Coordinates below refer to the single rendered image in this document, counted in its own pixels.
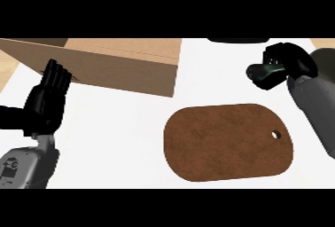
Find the dark olive rounded object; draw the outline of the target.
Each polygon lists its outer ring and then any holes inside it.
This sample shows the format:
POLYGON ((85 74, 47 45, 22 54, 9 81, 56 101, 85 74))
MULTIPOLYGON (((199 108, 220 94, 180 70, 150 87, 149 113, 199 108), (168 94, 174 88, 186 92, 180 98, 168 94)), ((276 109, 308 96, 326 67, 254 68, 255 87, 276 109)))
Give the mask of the dark olive rounded object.
POLYGON ((335 83, 335 48, 316 49, 310 56, 317 64, 319 77, 335 83))

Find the black rounded object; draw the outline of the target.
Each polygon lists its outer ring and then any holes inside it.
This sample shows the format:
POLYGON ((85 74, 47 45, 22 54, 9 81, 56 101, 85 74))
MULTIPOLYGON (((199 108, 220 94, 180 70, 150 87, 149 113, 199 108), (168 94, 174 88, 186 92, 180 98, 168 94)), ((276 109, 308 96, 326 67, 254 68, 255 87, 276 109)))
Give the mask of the black rounded object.
POLYGON ((206 38, 214 43, 267 43, 270 38, 206 38))

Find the dark eggplant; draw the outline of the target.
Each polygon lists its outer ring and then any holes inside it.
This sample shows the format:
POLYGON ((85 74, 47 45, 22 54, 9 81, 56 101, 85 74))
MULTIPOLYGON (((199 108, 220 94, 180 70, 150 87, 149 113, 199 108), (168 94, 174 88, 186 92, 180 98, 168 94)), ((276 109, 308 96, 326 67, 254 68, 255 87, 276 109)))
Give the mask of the dark eggplant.
POLYGON ((263 90, 270 90, 276 87, 288 76, 282 64, 252 64, 248 66, 246 75, 263 90))

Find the brown wooden cutting board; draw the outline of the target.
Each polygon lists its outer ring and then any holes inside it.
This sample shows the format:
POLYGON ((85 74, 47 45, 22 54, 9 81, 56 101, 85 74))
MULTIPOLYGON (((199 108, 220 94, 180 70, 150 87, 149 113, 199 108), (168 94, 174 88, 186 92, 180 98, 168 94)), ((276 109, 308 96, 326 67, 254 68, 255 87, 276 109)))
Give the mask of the brown wooden cutting board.
POLYGON ((208 182, 282 174, 294 160, 294 144, 267 107, 195 106, 167 120, 164 153, 184 180, 208 182))

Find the brown wooden cabinet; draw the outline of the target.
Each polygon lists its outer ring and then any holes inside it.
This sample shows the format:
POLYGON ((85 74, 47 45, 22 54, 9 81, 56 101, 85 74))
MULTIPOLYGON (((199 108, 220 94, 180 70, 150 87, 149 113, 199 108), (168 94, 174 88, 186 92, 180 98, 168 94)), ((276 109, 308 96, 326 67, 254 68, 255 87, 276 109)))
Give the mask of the brown wooden cabinet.
POLYGON ((53 59, 72 81, 105 88, 171 97, 178 38, 0 38, 0 51, 35 72, 53 59))

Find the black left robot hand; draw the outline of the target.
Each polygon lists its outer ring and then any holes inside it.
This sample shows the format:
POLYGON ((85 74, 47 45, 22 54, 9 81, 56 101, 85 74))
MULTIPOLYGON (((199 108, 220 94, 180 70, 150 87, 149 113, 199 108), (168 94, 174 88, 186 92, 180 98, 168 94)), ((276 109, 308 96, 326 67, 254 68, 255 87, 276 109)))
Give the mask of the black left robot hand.
POLYGON ((0 106, 0 129, 21 129, 25 137, 54 133, 62 125, 71 79, 72 74, 50 59, 40 84, 31 89, 23 107, 0 106))

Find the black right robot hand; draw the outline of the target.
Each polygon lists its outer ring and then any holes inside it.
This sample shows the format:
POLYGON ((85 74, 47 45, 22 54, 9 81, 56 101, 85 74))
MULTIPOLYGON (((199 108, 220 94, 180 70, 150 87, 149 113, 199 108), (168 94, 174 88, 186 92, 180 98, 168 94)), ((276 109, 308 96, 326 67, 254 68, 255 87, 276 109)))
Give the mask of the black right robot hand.
POLYGON ((277 43, 266 47, 263 63, 282 65, 288 75, 297 79, 305 75, 317 77, 317 65, 305 50, 292 43, 277 43))

